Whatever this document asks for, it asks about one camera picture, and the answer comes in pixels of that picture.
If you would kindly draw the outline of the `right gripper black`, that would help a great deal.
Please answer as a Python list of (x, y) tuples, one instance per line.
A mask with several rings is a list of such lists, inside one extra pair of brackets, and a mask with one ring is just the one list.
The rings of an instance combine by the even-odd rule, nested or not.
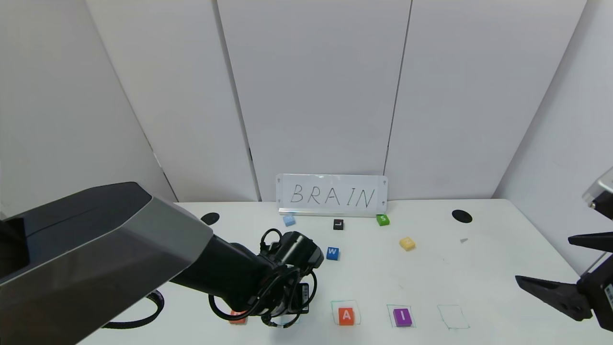
[(519, 288), (575, 321), (595, 314), (601, 328), (613, 331), (613, 232), (578, 234), (569, 244), (605, 252), (576, 284), (515, 276)]

